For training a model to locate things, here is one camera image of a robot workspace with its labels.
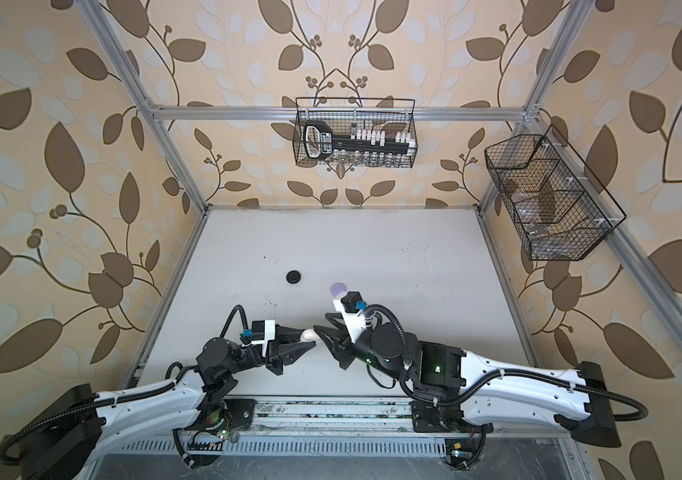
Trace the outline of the beige earbud case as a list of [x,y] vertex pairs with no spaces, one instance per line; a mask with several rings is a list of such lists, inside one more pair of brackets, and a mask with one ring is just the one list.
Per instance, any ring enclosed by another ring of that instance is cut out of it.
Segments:
[[300,336],[301,342],[311,342],[311,341],[320,341],[320,340],[321,340],[320,336],[312,328],[304,329],[301,333],[301,336]]

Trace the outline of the purple round earbud case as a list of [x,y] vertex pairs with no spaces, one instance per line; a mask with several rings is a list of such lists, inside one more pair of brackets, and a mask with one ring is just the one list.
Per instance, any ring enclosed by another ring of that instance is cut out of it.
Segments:
[[344,283],[334,283],[330,287],[330,293],[333,297],[338,297],[341,294],[345,294],[347,292],[347,287]]

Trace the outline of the black round earbud case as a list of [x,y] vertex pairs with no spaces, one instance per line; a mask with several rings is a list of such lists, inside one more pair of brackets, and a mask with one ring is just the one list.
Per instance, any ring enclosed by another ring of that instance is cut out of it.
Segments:
[[298,270],[291,270],[286,274],[286,281],[291,284],[297,284],[301,281],[302,274]]

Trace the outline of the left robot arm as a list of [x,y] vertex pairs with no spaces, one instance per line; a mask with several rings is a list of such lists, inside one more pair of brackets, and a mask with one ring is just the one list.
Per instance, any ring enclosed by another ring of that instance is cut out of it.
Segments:
[[230,315],[242,323],[239,343],[220,334],[206,342],[191,365],[173,363],[164,380],[143,387],[94,392],[71,388],[40,416],[0,444],[0,464],[24,479],[73,479],[101,457],[145,436],[201,425],[224,404],[236,374],[265,367],[283,373],[315,347],[310,330],[249,322],[242,306]]

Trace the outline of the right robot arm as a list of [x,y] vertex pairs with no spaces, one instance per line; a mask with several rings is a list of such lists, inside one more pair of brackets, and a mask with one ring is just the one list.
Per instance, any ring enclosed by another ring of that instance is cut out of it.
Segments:
[[382,305],[349,313],[340,307],[314,327],[342,369],[366,365],[411,401],[418,432],[531,424],[564,431],[580,443],[618,448],[617,426],[648,417],[640,401],[607,389],[601,367],[538,369],[428,342],[405,330]]

